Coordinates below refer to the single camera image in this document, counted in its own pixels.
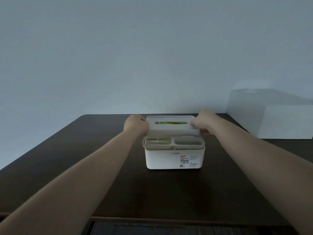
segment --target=box lid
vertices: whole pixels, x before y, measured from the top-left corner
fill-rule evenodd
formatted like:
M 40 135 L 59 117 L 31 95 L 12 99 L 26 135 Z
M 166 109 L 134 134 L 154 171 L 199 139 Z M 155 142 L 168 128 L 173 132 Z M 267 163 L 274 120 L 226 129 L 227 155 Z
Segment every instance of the box lid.
M 148 116 L 149 123 L 148 135 L 199 135 L 200 130 L 193 127 L 190 122 L 194 116 Z

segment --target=white plastic box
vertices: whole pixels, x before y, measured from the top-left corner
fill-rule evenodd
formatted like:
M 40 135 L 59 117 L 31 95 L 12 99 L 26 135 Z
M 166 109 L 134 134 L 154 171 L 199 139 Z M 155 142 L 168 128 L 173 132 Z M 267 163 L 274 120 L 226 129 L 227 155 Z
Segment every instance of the white plastic box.
M 192 127 L 194 116 L 148 116 L 149 131 L 143 139 L 149 169 L 202 167 L 205 142 Z

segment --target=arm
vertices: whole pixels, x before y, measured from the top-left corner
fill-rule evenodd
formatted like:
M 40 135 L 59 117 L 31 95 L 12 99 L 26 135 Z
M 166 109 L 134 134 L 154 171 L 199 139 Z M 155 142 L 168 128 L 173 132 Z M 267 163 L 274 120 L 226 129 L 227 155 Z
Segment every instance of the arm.
M 0 234 L 80 234 L 131 146 L 148 128 L 144 118 L 131 115 L 122 133 L 55 178 L 0 223 Z
M 192 124 L 214 134 L 265 198 L 301 235 L 313 234 L 313 164 L 202 110 Z

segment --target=tabletop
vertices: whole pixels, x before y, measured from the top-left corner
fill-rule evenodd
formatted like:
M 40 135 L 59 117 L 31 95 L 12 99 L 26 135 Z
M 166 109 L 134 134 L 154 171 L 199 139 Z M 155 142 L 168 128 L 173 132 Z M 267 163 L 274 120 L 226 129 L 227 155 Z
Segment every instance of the tabletop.
M 228 114 L 219 114 L 237 124 Z M 83 115 L 0 170 L 0 216 L 122 132 L 129 115 Z M 203 137 L 201 169 L 150 170 L 139 138 L 91 219 L 288 226 L 225 152 Z M 312 140 L 267 140 L 313 160 Z

